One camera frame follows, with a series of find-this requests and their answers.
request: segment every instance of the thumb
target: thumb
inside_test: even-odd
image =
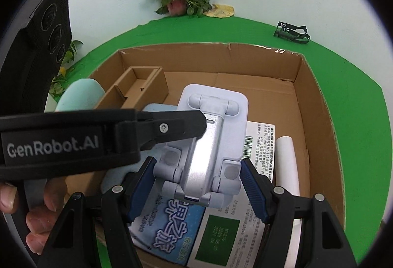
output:
[[[18,208],[18,192],[9,183],[0,183],[0,211],[12,214]]]

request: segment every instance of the human hand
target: human hand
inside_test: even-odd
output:
[[[60,212],[63,208],[64,196],[67,193],[65,178],[53,178],[44,188],[44,205],[32,209],[26,216],[30,233],[26,243],[32,252],[41,254]],[[18,192],[16,187],[8,183],[0,183],[0,211],[12,214],[18,208]]]

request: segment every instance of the silver bolt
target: silver bolt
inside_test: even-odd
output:
[[[162,123],[160,125],[160,132],[166,133],[168,131],[168,129],[169,129],[168,124]]]
[[[80,199],[82,197],[82,193],[78,192],[78,193],[74,193],[72,195],[72,199],[77,200]]]
[[[315,194],[315,199],[317,201],[324,201],[325,200],[325,196],[323,196],[322,194]]]
[[[121,193],[121,192],[123,191],[123,186],[121,186],[121,185],[116,185],[116,186],[114,186],[114,187],[112,188],[112,191],[113,191],[115,194]]]
[[[285,190],[284,190],[283,187],[281,187],[281,186],[276,186],[276,187],[273,188],[273,191],[274,191],[276,194],[281,195],[281,194],[284,193]]]

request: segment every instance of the plant pot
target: plant pot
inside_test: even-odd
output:
[[[172,0],[167,4],[170,16],[180,16],[187,13],[186,0]]]

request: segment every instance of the green table surface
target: green table surface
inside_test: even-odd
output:
[[[161,43],[248,43],[304,54],[335,126],[345,182],[345,232],[359,261],[378,231],[390,183],[392,138],[382,90],[360,69],[329,49],[312,41],[301,45],[273,37],[274,30],[271,25],[239,17],[166,17],[97,47],[75,63],[75,70],[67,77],[70,82],[86,78],[117,49]],[[107,254],[104,248],[100,249],[107,267]]]

